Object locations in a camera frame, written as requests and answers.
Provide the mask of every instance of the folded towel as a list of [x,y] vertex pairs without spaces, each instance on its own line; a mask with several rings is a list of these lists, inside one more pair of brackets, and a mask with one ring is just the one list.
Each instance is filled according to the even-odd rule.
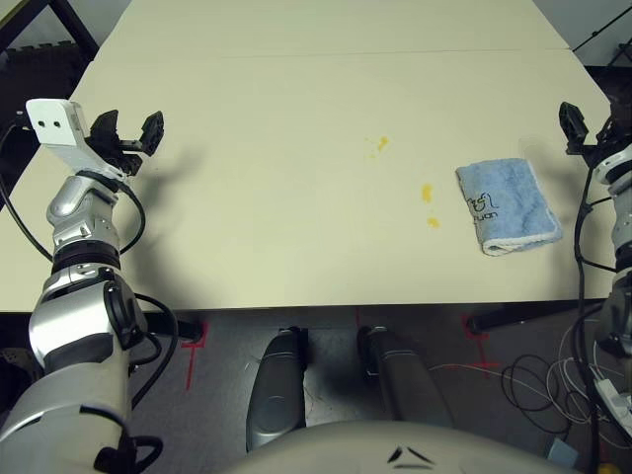
[[526,250],[562,238],[531,164],[519,158],[483,161],[458,168],[478,240],[487,255]]

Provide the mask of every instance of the floor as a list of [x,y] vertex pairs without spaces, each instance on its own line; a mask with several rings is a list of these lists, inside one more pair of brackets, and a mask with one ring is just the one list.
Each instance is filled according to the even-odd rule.
[[[159,435],[165,450],[147,472],[215,472],[246,455],[245,426],[250,391],[259,357],[278,328],[296,325],[309,329],[312,361],[305,373],[307,426],[337,421],[387,419],[379,389],[362,377],[356,356],[358,326],[384,325],[414,344],[427,367],[446,363],[481,364],[500,371],[523,354],[536,354],[548,362],[557,359],[560,339],[575,320],[575,313],[535,319],[505,327],[488,338],[468,334],[465,315],[496,309],[495,305],[418,305],[333,308],[282,308],[200,312],[207,324],[205,341],[195,349],[179,347],[162,378],[133,412],[136,435]],[[569,355],[568,346],[563,356]],[[621,370],[607,355],[599,363]],[[527,362],[543,376],[546,367]],[[150,372],[145,366],[131,379],[137,389]],[[500,377],[462,367],[432,371],[435,383],[453,412],[456,427],[545,456],[553,441],[533,426],[504,397]],[[530,375],[516,378],[538,385]],[[613,375],[620,386],[622,379]],[[521,404],[541,402],[527,389],[516,387]],[[553,409],[534,414],[546,428],[564,427]],[[608,426],[603,432],[616,443],[618,434]],[[580,452],[576,468],[587,463],[589,431],[571,429],[568,443]],[[632,451],[602,443],[602,458],[621,468],[632,466]]]

